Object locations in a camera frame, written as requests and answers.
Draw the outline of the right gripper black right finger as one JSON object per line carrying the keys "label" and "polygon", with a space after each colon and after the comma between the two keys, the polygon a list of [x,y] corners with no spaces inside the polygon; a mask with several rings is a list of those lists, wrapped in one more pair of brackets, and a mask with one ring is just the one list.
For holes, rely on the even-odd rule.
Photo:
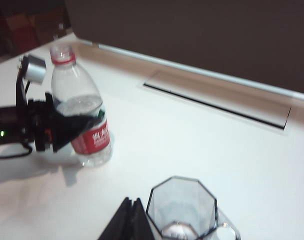
{"label": "right gripper black right finger", "polygon": [[134,201],[131,208],[130,233],[131,240],[155,239],[140,198]]}

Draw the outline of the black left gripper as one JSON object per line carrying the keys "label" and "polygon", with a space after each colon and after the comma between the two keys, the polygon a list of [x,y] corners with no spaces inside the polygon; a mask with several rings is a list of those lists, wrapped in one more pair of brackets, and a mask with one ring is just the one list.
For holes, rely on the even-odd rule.
{"label": "black left gripper", "polygon": [[97,116],[64,116],[54,105],[51,93],[45,93],[45,101],[28,100],[27,143],[34,143],[38,152],[50,148],[54,153],[99,123]]}

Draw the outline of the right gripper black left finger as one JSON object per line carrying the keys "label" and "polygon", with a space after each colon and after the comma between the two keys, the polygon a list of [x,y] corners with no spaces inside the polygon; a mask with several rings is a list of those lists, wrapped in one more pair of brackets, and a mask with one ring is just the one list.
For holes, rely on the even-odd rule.
{"label": "right gripper black left finger", "polygon": [[98,240],[127,240],[132,201],[125,197]]}

